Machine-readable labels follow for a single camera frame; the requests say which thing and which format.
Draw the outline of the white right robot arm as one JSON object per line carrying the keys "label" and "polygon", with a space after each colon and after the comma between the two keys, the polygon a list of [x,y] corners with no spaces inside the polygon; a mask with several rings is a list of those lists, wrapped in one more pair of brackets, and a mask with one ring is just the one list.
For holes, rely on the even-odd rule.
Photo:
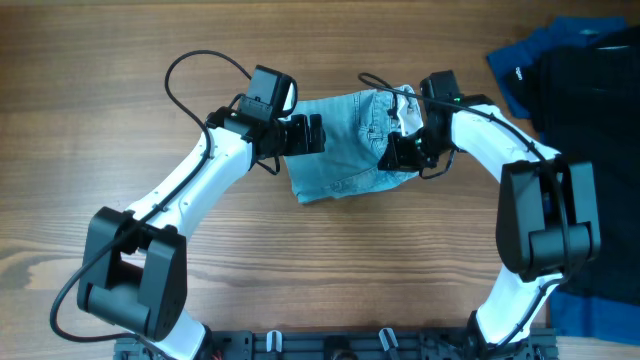
{"label": "white right robot arm", "polygon": [[442,154],[465,152],[499,182],[495,240],[502,268],[470,316],[464,346],[474,357],[499,356],[529,336],[548,296],[599,253],[593,167],[539,143],[486,96],[463,95],[452,71],[423,79],[416,97],[426,124],[390,133],[378,167],[427,180],[438,177]]}

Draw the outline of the light blue denim shorts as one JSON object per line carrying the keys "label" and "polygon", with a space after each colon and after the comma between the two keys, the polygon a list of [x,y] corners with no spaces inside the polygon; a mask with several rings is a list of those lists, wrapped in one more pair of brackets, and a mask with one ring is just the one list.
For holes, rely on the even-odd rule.
{"label": "light blue denim shorts", "polygon": [[378,169],[391,133],[392,95],[365,90],[298,102],[294,113],[321,115],[326,133],[324,152],[285,159],[300,203],[386,191],[418,176]]}

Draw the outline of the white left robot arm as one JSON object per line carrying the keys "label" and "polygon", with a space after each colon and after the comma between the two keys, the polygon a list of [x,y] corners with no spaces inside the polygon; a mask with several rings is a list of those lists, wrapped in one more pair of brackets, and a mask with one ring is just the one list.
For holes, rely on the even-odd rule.
{"label": "white left robot arm", "polygon": [[83,264],[74,277],[77,306],[121,327],[144,354],[209,359],[212,334],[186,308],[187,244],[221,195],[254,165],[319,153],[318,115],[296,115],[296,81],[257,66],[249,88],[210,113],[187,157],[126,210],[100,209],[89,223]]}

